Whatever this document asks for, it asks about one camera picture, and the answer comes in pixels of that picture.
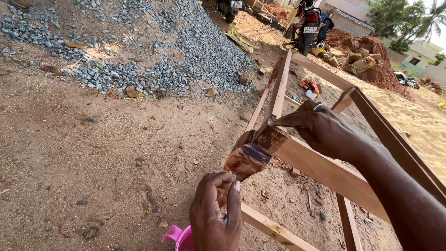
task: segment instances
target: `yellow cloth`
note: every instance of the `yellow cloth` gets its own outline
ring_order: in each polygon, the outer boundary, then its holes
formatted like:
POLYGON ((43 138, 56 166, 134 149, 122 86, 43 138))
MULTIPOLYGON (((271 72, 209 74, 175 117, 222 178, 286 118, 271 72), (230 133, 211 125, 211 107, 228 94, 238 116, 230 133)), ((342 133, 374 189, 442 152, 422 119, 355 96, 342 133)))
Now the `yellow cloth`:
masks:
POLYGON ((246 42, 243 38, 241 38, 238 34, 235 28, 231 28, 229 31, 225 33, 226 36, 228 36, 230 39, 232 39, 234 42, 237 43, 240 48, 245 50, 246 52, 252 53, 254 51, 254 47, 246 42))

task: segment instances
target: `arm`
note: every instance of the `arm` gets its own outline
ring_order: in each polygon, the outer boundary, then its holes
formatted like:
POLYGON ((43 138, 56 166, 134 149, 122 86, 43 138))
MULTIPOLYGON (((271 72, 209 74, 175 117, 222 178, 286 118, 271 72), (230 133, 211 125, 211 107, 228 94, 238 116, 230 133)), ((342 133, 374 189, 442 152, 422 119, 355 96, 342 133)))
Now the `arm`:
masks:
POLYGON ((369 182, 392 222, 404 250, 442 250, 446 247, 446 209, 415 182, 382 145, 353 130, 324 107, 312 111, 306 101, 275 126, 297 128, 314 150, 354 165, 369 182))

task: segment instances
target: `license plate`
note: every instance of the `license plate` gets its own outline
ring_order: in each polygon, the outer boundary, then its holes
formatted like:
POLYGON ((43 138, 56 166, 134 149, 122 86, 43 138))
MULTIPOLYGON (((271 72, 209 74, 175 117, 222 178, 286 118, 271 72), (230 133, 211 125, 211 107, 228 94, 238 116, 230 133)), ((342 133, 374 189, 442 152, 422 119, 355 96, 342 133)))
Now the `license plate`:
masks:
POLYGON ((243 6, 242 1, 231 1, 232 8, 242 8, 242 6, 243 6))
POLYGON ((304 33, 316 33, 318 31, 318 27, 307 26, 304 27, 304 33))

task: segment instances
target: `hand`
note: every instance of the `hand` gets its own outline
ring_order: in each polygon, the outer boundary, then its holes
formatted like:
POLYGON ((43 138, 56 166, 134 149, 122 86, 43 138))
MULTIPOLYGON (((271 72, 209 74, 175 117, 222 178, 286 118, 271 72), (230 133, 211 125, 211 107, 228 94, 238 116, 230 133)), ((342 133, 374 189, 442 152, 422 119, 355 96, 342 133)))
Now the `hand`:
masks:
POLYGON ((240 181, 231 171, 210 173, 198 184, 189 212, 195 251, 235 251, 242 230, 240 181), (229 189, 227 215, 217 202, 223 193, 217 188, 229 189))
POLYGON ((377 147, 374 141, 352 129, 330 109, 319 107, 313 111, 315 105, 313 100, 307 100, 294 113, 273 121, 273 125, 305 126, 296 130, 311 148, 327 157, 349 163, 361 159, 361 156, 377 147))

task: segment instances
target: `window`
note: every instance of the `window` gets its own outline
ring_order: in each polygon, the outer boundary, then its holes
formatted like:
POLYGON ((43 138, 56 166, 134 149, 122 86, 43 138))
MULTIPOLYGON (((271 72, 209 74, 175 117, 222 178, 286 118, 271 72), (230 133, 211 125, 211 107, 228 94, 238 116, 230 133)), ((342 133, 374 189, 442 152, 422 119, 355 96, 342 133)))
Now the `window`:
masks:
POLYGON ((412 58, 412 60, 409 61, 409 63, 413 64, 413 65, 417 65, 421 60, 416 59, 416 58, 412 58))

